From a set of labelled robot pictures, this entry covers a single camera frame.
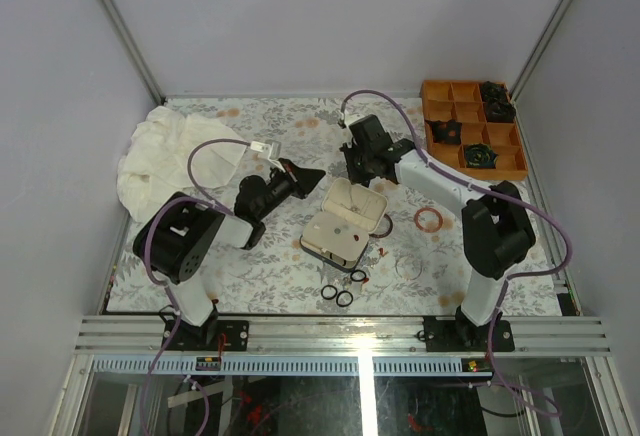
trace glass panel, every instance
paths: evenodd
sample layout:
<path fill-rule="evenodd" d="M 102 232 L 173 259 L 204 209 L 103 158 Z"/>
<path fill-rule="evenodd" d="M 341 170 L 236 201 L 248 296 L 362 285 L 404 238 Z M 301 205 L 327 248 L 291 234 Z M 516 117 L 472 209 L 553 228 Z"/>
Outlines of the glass panel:
<path fill-rule="evenodd" d="M 361 377 L 200 376 L 196 380 L 209 393 L 210 406 L 203 434 L 604 434 L 581 361 L 502 360 L 500 365 L 510 382 L 532 387 L 554 399 L 562 416 L 536 416 L 526 412 L 522 403 L 502 387 L 494 384 L 469 389 L 456 378 L 378 376 L 371 380 L 371 375 L 364 373 Z M 368 389 L 367 380 L 373 390 Z M 144 434 L 139 415 L 143 383 L 143 375 L 96 374 L 79 434 L 119 434 L 131 384 L 139 388 L 128 434 Z M 537 408 L 554 410 L 542 397 L 533 397 L 533 403 Z M 192 436 L 202 424 L 205 406 L 201 394 L 191 391 L 183 377 L 153 376 L 145 413 L 154 436 Z"/>

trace gray wall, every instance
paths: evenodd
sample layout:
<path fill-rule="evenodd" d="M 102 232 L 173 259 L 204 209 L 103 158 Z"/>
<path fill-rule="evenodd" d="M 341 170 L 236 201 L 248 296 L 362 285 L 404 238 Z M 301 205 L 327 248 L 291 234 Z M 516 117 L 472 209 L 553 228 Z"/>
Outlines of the gray wall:
<path fill-rule="evenodd" d="M 640 0 L 576 0 L 519 100 L 580 300 L 608 323 L 640 417 Z"/>
<path fill-rule="evenodd" d="M 513 82 L 558 0 L 116 0 L 166 94 Z"/>
<path fill-rule="evenodd" d="M 0 0 L 0 427 L 44 431 L 123 210 L 118 157 L 152 107 L 95 0 Z"/>

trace wooden compartment tray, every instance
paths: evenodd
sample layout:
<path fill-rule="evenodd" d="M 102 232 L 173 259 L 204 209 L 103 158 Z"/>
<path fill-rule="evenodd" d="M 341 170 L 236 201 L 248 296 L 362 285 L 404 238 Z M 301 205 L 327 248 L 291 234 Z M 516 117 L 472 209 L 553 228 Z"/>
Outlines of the wooden compartment tray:
<path fill-rule="evenodd" d="M 483 81 L 425 81 L 422 84 L 422 108 L 427 135 L 427 151 L 446 165 L 482 180 L 522 181 L 527 177 L 527 160 L 518 126 L 514 123 L 487 122 L 480 94 Z M 462 124 L 462 144 L 436 143 L 426 121 L 455 119 Z M 464 147 L 484 143 L 498 155 L 496 167 L 469 168 Z"/>

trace floral tablecloth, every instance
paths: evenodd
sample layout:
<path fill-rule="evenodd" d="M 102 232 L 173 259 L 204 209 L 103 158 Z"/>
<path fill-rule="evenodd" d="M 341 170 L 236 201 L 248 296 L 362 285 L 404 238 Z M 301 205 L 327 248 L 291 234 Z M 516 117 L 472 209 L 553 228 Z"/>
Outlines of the floral tablecloth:
<path fill-rule="evenodd" d="M 421 100 L 399 99 L 419 134 L 424 134 Z M 265 220 L 267 231 L 251 251 L 220 245 L 211 247 L 200 271 L 211 299 L 225 313 L 297 313 L 360 315 L 451 314 L 465 296 L 471 267 L 462 246 L 462 228 L 453 214 L 413 190 L 389 181 L 374 180 L 371 188 L 389 199 L 388 214 L 393 231 L 384 239 L 372 239 L 359 264 L 369 282 L 356 294 L 353 304 L 340 308 L 320 297 L 323 285 L 342 287 L 344 273 L 300 249 L 305 224 L 320 211 L 331 183 L 346 176 L 346 165 L 338 148 L 343 132 L 337 126 L 340 100 L 318 98 L 264 99 L 173 99 L 168 106 L 185 115 L 198 112 L 219 118 L 247 140 L 278 140 L 281 156 L 302 167 L 320 168 L 327 176 L 306 200 L 289 198 Z M 351 111 L 376 114 L 394 139 L 407 137 L 399 115 L 383 100 L 360 97 Z M 213 190 L 233 207 L 240 180 L 249 174 L 268 177 L 269 167 L 248 151 L 231 183 Z M 525 185 L 518 183 L 523 199 Z M 416 212 L 436 208 L 444 217 L 442 228 L 425 233 L 414 223 Z M 435 216 L 424 212 L 427 228 Z M 114 271 L 106 304 L 107 311 L 157 311 L 168 303 L 162 289 L 153 286 L 142 262 L 132 253 L 133 240 L 142 224 L 132 223 Z M 538 242 L 524 269 L 547 267 Z M 506 314 L 559 315 L 560 309 L 550 277 L 524 278 L 511 284 L 505 300 Z"/>

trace crumpled white fabric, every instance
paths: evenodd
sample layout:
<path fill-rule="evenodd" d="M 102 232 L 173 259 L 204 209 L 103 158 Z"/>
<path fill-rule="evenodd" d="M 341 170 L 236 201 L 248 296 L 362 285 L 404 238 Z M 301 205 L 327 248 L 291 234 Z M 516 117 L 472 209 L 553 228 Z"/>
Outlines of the crumpled white fabric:
<path fill-rule="evenodd" d="M 243 140 L 215 119 L 194 113 L 186 118 L 159 106 L 138 124 L 131 146 L 118 163 L 120 201 L 139 222 L 146 222 L 176 191 L 193 184 L 187 159 L 197 145 L 211 139 Z M 193 176 L 205 188 L 226 185 L 236 171 L 246 147 L 233 143 L 206 146 L 193 158 Z"/>

